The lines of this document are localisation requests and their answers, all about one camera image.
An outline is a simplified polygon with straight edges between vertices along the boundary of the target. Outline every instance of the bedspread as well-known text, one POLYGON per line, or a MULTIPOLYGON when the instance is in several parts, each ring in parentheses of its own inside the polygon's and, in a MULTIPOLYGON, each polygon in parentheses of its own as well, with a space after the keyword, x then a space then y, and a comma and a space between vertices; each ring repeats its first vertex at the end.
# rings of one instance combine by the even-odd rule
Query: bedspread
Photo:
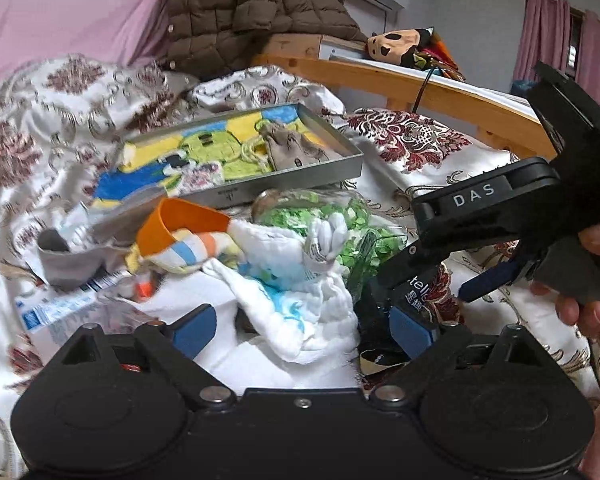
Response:
MULTIPOLYGON (((303 102, 365 153, 362 176, 341 186, 356 189, 412 239, 411 198, 514 160, 509 152, 418 115, 387 110, 347 115, 326 88, 276 67, 194 88, 195 83, 155 66, 123 70, 72 56, 18 70, 0 84, 0 478, 17 478, 23 471, 8 423, 18 395, 41 366, 14 309, 14 298, 37 284, 22 254, 40 230, 58 226, 66 211, 90 198, 123 134, 183 123, 227 105, 303 102), (186 99, 179 98, 187 89, 192 90, 186 99)), ((551 298, 535 298, 520 283, 471 304, 456 299, 461 283, 510 256, 512 248, 507 243, 452 254, 441 266, 430 306, 440 319, 464 320, 474 332, 499 333, 511 322, 525 325, 596 404, 600 388, 590 365, 591 346, 557 319, 551 298)), ((594 352, 600 377, 600 352, 594 352)))

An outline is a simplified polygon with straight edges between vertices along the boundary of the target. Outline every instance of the metal screw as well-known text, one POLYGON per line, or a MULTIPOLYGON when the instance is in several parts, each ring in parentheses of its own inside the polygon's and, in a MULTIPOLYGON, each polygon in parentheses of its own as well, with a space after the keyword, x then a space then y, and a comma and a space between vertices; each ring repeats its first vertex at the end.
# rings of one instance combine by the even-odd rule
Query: metal screw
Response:
POLYGON ((206 400, 206 402, 212 402, 214 404, 225 402, 226 400, 229 400, 230 397, 231 390, 229 388, 225 388, 224 386, 207 386, 206 388, 202 388, 202 390, 200 390, 200 398, 202 400, 206 400))
POLYGON ((294 404, 303 410, 311 407, 311 401, 309 399, 296 399, 294 400, 294 404))
POLYGON ((391 384, 380 386, 374 393, 378 399, 384 400, 384 402, 399 402, 405 397, 404 390, 400 386, 393 386, 391 384))

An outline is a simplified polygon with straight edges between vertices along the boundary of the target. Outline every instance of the wooden bed frame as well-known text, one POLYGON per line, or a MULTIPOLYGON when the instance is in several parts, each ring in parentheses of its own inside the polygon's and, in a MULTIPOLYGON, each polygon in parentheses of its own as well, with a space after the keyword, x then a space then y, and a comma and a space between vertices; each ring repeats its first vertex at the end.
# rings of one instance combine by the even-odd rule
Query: wooden bed frame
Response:
MULTIPOLYGON (((256 56, 252 65, 260 64, 278 65, 333 91, 346 87, 383 95, 387 98, 386 107, 391 110, 408 110, 422 86, 422 79, 414 76, 362 64, 290 56, 281 50, 256 56)), ((554 147, 537 120, 483 97, 430 81, 421 104, 423 108, 475 124, 478 140, 492 148, 510 150, 520 158, 555 156, 554 147)))

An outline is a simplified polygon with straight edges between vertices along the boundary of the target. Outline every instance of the metal tray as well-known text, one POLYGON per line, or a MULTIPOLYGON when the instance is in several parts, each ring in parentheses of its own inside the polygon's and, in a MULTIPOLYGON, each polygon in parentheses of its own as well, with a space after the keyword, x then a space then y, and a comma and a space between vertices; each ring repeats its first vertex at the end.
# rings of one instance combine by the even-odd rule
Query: metal tray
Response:
POLYGON ((204 126, 205 124, 217 123, 218 121, 253 114, 259 109, 288 106, 295 107, 298 117, 309 131, 320 137, 327 146, 342 155, 342 158, 321 162, 319 164, 312 164, 310 166, 303 166, 301 168, 273 171, 272 173, 266 173, 259 176, 233 180, 222 186, 195 191, 181 196, 180 198, 220 209, 252 202, 264 190, 271 188, 290 189, 294 187, 317 187, 360 176, 360 173, 362 172, 362 152, 360 152, 349 139, 344 137, 327 121, 323 120, 317 114, 309 110, 309 108, 301 104, 288 103, 262 107, 254 110, 225 112, 199 121, 192 121, 171 128, 155 130, 150 134, 145 134, 144 136, 127 142, 135 144, 136 146, 142 146, 149 142, 153 142, 160 137, 177 134, 183 130, 204 126))

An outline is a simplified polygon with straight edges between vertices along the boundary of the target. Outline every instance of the brown puffer jacket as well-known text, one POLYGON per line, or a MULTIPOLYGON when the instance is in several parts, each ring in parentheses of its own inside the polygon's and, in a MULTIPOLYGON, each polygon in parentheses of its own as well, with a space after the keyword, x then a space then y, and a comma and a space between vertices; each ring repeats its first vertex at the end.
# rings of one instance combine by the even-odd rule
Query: brown puffer jacket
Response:
POLYGON ((344 0, 169 0, 172 70, 202 80, 249 65, 276 32, 328 34, 365 41, 344 0))

